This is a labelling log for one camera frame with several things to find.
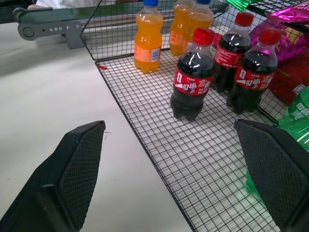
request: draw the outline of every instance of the red bottle cap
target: red bottle cap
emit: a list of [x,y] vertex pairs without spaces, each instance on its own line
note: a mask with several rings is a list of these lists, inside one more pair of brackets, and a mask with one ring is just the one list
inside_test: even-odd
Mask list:
[[236,16],[235,23],[243,27],[248,27],[251,25],[253,18],[254,15],[251,13],[239,12]]
[[197,28],[193,34],[193,42],[201,46],[209,46],[214,38],[213,30],[208,28]]
[[266,45],[275,45],[279,43],[282,31],[276,28],[265,28],[261,31],[259,42]]

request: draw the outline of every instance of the black wire rack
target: black wire rack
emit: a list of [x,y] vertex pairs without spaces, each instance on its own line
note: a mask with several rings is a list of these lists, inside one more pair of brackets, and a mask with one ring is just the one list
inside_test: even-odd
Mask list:
[[[253,10],[256,14],[251,26],[252,37],[258,33],[255,28],[266,20],[265,11],[272,12],[299,1],[283,2],[266,0],[249,7],[263,11]],[[274,3],[281,5],[270,8]],[[159,3],[165,21],[161,31],[160,66],[156,72],[143,74],[134,67],[133,39],[137,30],[134,22],[136,12],[142,8],[141,2],[113,5],[114,10],[109,12],[97,8],[83,29],[85,45],[193,231],[278,232],[261,200],[244,188],[246,163],[233,123],[236,118],[243,118],[271,124],[284,114],[287,105],[274,91],[267,90],[258,111],[236,115],[225,104],[226,93],[218,94],[211,89],[195,121],[175,119],[169,104],[178,60],[169,51],[173,4],[174,1]],[[211,28],[219,34],[228,32],[238,11],[227,8],[224,2],[211,4],[216,13]],[[289,33],[287,42],[295,44],[290,40],[298,38],[299,32],[285,27],[282,30]],[[305,68],[308,66],[302,64],[301,69]],[[288,71],[289,75],[283,75],[285,78],[297,72]]]

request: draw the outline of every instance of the red bottle label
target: red bottle label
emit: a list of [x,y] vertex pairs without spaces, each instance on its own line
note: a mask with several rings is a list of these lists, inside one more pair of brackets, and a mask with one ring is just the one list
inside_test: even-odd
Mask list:
[[214,60],[221,66],[235,69],[239,64],[242,55],[242,53],[229,52],[218,45],[216,54],[214,55]]
[[270,74],[256,74],[238,66],[235,73],[235,81],[240,86],[251,90],[263,90],[268,87],[275,72]]
[[211,81],[212,76],[207,78],[194,78],[187,76],[177,68],[174,78],[174,86],[182,93],[199,96],[208,92]]

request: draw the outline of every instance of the pink snack bag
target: pink snack bag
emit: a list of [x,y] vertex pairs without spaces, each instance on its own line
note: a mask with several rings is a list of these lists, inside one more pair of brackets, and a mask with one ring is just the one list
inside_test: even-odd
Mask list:
[[268,14],[267,17],[280,23],[299,22],[309,24],[309,1]]
[[284,61],[299,55],[309,46],[309,37],[307,35],[267,19],[250,32],[252,47],[257,43],[257,39],[264,28],[277,28],[283,31],[279,44],[275,48],[278,61]]

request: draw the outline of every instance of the orange soda bottle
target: orange soda bottle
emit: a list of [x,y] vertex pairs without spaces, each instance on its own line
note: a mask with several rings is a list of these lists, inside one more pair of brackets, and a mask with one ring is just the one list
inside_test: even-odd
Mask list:
[[192,0],[178,0],[174,4],[174,20],[170,25],[169,47],[172,55],[183,53],[184,34],[188,29],[189,11],[196,4]]
[[213,12],[209,8],[211,0],[197,0],[196,7],[189,12],[188,29],[184,34],[183,53],[192,45],[193,33],[197,28],[209,28],[213,21]]
[[163,16],[158,11],[158,0],[144,0],[144,8],[137,13],[138,31],[135,35],[134,63],[143,73],[159,68],[162,45]]

